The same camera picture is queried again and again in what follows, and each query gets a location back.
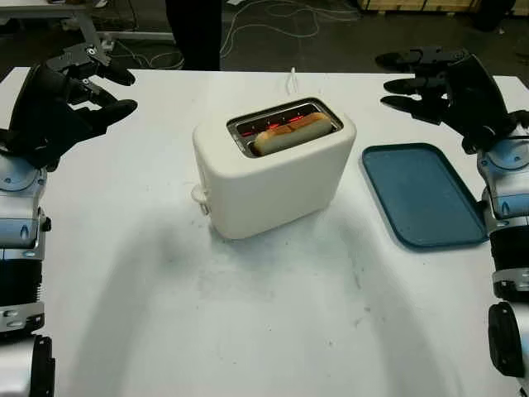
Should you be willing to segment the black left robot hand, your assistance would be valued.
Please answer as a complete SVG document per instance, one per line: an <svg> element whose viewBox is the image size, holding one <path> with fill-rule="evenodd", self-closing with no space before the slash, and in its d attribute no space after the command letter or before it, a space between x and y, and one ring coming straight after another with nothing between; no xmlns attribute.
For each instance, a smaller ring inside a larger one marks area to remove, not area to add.
<svg viewBox="0 0 529 397"><path fill-rule="evenodd" d="M136 101L118 100L94 84L94 75L122 86L136 81L128 69L88 43L32 66L9 127L1 130L1 148L37 169L56 166L73 146L104 135L137 109Z"/></svg>

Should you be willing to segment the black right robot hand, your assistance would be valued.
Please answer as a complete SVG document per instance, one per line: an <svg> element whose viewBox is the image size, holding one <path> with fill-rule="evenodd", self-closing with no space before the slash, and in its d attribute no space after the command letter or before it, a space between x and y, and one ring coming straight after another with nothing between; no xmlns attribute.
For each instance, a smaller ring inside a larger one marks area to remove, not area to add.
<svg viewBox="0 0 529 397"><path fill-rule="evenodd" d="M389 52L375 58L388 71L409 79L384 83L380 102L430 124L446 124L463 137L467 154L489 151L516 128L501 91L479 58L465 49L439 46Z"/></svg>

